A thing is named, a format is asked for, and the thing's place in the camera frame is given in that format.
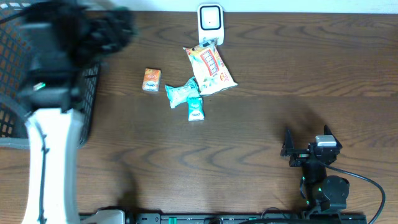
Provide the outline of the mint green snack pouch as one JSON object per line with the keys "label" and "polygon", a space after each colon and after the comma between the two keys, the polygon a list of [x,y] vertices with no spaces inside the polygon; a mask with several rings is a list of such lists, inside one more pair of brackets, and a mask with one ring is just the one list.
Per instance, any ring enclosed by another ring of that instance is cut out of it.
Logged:
{"label": "mint green snack pouch", "polygon": [[200,97],[195,77],[191,77],[183,86],[173,87],[165,85],[165,91],[172,109],[177,107],[179,104],[186,103],[188,98]]}

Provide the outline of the orange tissue pack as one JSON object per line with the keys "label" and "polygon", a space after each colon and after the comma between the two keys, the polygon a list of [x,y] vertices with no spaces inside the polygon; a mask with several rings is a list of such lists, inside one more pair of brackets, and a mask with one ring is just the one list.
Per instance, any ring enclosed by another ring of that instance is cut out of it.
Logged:
{"label": "orange tissue pack", "polygon": [[159,69],[146,68],[142,89],[144,91],[159,91],[162,72]]}

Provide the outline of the yellow white snack bag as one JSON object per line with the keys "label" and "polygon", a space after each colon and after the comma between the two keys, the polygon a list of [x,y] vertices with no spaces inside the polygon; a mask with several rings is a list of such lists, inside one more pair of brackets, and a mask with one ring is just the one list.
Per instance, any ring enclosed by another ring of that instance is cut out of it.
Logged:
{"label": "yellow white snack bag", "polygon": [[209,39],[192,48],[184,47],[202,96],[237,86],[217,50],[218,39]]}

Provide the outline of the green tissue pack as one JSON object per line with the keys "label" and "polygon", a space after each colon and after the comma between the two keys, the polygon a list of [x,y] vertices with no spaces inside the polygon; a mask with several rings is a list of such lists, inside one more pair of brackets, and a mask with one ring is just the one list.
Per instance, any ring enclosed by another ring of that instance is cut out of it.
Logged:
{"label": "green tissue pack", "polygon": [[189,121],[203,121],[205,114],[203,111],[202,98],[189,98],[188,103],[188,120]]}

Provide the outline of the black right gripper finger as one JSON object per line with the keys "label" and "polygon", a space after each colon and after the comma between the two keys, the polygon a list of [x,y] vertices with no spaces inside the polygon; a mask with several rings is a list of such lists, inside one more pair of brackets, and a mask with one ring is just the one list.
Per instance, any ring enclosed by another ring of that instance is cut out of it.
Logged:
{"label": "black right gripper finger", "polygon": [[323,131],[324,131],[324,135],[332,135],[334,137],[337,145],[341,144],[339,142],[339,140],[337,140],[337,138],[334,136],[334,134],[332,133],[332,131],[330,130],[330,128],[327,125],[324,125]]}
{"label": "black right gripper finger", "polygon": [[284,143],[282,145],[282,149],[283,150],[294,149],[294,141],[293,141],[292,134],[291,134],[289,128],[285,129]]}

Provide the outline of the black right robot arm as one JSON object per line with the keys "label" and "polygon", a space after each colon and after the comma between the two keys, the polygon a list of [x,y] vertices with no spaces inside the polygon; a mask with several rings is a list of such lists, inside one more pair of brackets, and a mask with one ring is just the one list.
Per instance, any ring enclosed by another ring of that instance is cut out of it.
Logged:
{"label": "black right robot arm", "polygon": [[304,215],[338,213],[346,208],[349,182],[337,175],[328,175],[326,167],[336,161],[342,149],[328,126],[305,149],[297,149],[289,129],[285,131],[281,156],[289,158],[289,166],[302,168],[300,193],[308,203]]}

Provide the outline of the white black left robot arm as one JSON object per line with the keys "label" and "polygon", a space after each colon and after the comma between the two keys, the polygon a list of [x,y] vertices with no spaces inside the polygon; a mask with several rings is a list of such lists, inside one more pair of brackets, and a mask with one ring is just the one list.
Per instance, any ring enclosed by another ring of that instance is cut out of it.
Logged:
{"label": "white black left robot arm", "polygon": [[119,8],[91,17],[80,6],[42,2],[24,11],[21,31],[35,49],[18,92],[30,146],[23,222],[80,223],[76,163],[90,114],[85,73],[130,43],[132,14]]}

